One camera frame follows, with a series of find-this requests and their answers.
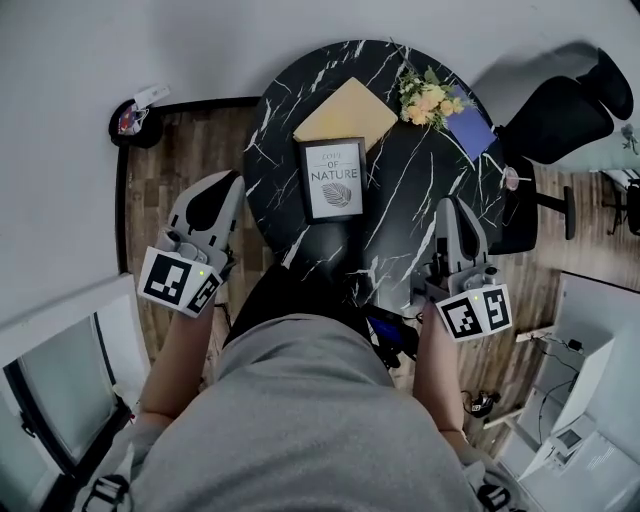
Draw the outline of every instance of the desk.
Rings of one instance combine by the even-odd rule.
[[[459,84],[474,98],[444,65],[409,47],[400,51],[418,70],[431,66],[447,84]],[[433,255],[435,210],[442,197],[463,199],[481,219],[489,244],[500,236],[500,143],[491,145],[489,156],[471,162],[450,132],[399,121],[367,153],[365,214],[309,226],[293,131],[351,77],[397,113],[404,71],[402,55],[383,41],[347,41],[305,55],[265,92],[244,153],[249,205],[276,260],[301,279],[327,278],[359,304],[372,302],[398,313],[410,300],[411,272]]]

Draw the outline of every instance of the black strap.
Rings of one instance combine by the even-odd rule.
[[[100,500],[111,505],[111,510],[116,511],[118,505],[124,500],[129,491],[129,482],[122,475],[107,475],[98,478],[91,488],[82,512],[90,512],[89,505],[93,500]]]
[[[480,503],[490,512],[497,512],[511,501],[511,494],[504,487],[484,484],[478,490]]]

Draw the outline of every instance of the white wall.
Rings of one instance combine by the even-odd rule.
[[[640,98],[628,0],[5,0],[0,4],[0,323],[117,272],[110,113],[262,93],[296,57],[348,38],[430,53],[471,83],[501,56],[603,46]]]

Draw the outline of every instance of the black office chair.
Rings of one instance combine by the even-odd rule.
[[[576,231],[576,208],[571,187],[564,187],[564,199],[540,194],[536,190],[533,165],[518,154],[504,154],[505,163],[516,170],[521,180],[517,190],[507,190],[502,215],[502,237],[489,248],[489,254],[515,254],[531,251],[538,239],[538,205],[564,214],[565,238],[571,240]]]
[[[598,63],[576,80],[618,119],[631,117],[633,93],[629,82],[602,48],[598,48]]]
[[[611,135],[613,121],[587,89],[558,76],[538,87],[515,117],[496,131],[510,153],[551,164]]]
[[[626,184],[622,185],[616,182],[609,174],[603,172],[607,182],[611,184],[613,190],[614,204],[607,204],[602,201],[602,206],[605,208],[614,208],[616,211],[615,218],[613,220],[613,229],[607,231],[609,235],[613,235],[616,232],[618,226],[621,226],[624,221],[629,223],[629,231],[632,234],[640,236],[640,179],[637,177],[635,171],[622,171],[627,174],[628,179]],[[626,192],[627,202],[622,203],[622,193]]]

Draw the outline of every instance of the picture frame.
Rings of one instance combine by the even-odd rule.
[[[298,142],[308,224],[344,222],[365,211],[364,137]]]

